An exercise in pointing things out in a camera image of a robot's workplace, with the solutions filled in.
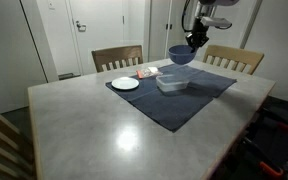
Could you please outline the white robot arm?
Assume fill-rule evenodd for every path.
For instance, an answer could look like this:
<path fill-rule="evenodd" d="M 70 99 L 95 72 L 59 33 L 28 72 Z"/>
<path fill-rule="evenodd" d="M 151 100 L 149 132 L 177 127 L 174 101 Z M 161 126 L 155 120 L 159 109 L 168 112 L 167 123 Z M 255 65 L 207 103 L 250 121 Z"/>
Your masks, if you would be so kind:
<path fill-rule="evenodd" d="M 193 28 L 187 30 L 185 37 L 191 52 L 196 52 L 208 40 L 207 31 L 210 27 L 226 30 L 232 26 L 232 23 L 225 18 L 215 17 L 215 11 L 218 6 L 233 6 L 239 0 L 198 0 Z"/>

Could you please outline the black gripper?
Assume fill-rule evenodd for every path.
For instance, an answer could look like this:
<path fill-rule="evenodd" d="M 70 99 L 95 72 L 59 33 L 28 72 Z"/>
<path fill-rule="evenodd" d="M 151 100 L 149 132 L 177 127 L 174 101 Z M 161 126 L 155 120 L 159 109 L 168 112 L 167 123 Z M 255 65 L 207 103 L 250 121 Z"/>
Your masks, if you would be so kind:
<path fill-rule="evenodd" d="M 199 44 L 199 48 L 201 48 L 208 42 L 207 31 L 208 27 L 204 26 L 200 20 L 194 21 L 193 29 L 186 36 L 187 43 L 191 47 L 191 53 L 196 53 L 198 50 L 194 44 Z"/>

